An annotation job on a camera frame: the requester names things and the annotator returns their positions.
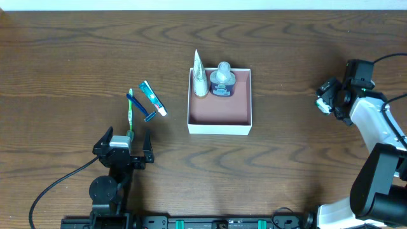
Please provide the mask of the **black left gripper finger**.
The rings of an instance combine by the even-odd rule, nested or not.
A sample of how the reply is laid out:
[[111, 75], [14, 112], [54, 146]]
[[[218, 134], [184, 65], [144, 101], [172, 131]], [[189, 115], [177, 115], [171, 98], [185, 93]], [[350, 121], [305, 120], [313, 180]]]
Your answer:
[[153, 150], [152, 150], [152, 145], [151, 145], [150, 133], [151, 133], [150, 130], [146, 131], [146, 135], [145, 135], [144, 142], [143, 142], [143, 147], [142, 147], [144, 156], [146, 158], [152, 158], [153, 157]]
[[109, 127], [106, 133], [95, 143], [95, 149], [104, 149], [109, 146], [113, 137], [113, 128]]

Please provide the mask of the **green soap box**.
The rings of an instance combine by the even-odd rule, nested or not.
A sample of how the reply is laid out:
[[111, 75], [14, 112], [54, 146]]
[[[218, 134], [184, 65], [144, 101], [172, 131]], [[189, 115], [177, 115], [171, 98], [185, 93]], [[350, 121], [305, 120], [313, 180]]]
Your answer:
[[319, 97], [315, 104], [325, 115], [331, 114], [332, 107], [322, 97]]

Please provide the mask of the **blue razor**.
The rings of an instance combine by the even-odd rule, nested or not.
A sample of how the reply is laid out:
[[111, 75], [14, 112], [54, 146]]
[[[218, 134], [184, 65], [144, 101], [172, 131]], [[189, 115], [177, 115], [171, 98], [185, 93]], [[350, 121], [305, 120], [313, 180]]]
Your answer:
[[148, 113], [147, 110], [142, 106], [142, 104], [133, 95], [126, 94], [126, 96], [130, 102], [130, 107], [135, 106], [145, 116], [145, 119], [144, 119], [145, 122], [149, 122], [156, 116], [155, 111], [153, 111], [152, 113]]

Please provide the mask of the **green toothbrush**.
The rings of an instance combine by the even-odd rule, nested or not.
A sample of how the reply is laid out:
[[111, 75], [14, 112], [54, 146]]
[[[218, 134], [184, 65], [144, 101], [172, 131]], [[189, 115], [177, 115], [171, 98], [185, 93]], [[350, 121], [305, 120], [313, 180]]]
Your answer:
[[128, 124], [129, 124], [129, 130], [127, 131], [127, 136], [129, 136], [130, 140], [133, 141], [133, 139], [134, 139], [133, 111], [132, 111], [132, 101], [130, 99], [128, 99]]

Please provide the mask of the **clear sanitizer bottle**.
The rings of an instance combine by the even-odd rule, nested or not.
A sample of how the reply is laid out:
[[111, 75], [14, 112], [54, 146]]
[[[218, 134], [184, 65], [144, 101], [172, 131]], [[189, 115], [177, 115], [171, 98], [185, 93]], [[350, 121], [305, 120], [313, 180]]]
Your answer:
[[210, 74], [210, 93], [218, 97], [233, 95], [236, 76], [231, 72], [228, 62], [220, 62], [217, 69]]

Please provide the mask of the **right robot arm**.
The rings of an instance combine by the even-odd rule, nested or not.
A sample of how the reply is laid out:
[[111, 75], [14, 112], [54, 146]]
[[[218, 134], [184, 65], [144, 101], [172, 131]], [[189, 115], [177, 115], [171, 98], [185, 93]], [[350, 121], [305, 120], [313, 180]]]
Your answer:
[[406, 226], [406, 135], [390, 112], [390, 100], [375, 91], [375, 62], [348, 60], [343, 81], [331, 78], [316, 91], [316, 106], [346, 125], [355, 125], [369, 156], [350, 195], [318, 207], [314, 228]]

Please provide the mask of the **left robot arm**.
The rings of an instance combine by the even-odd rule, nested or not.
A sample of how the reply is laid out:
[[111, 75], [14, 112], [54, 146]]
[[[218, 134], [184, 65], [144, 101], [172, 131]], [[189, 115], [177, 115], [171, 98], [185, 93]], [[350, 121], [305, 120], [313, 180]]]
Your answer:
[[138, 228], [139, 222], [126, 210], [133, 173], [155, 161], [150, 131], [147, 130], [142, 156], [132, 156], [133, 133], [114, 135], [113, 128], [95, 143], [92, 153], [109, 169], [109, 174], [94, 179], [89, 187], [92, 199], [91, 228]]

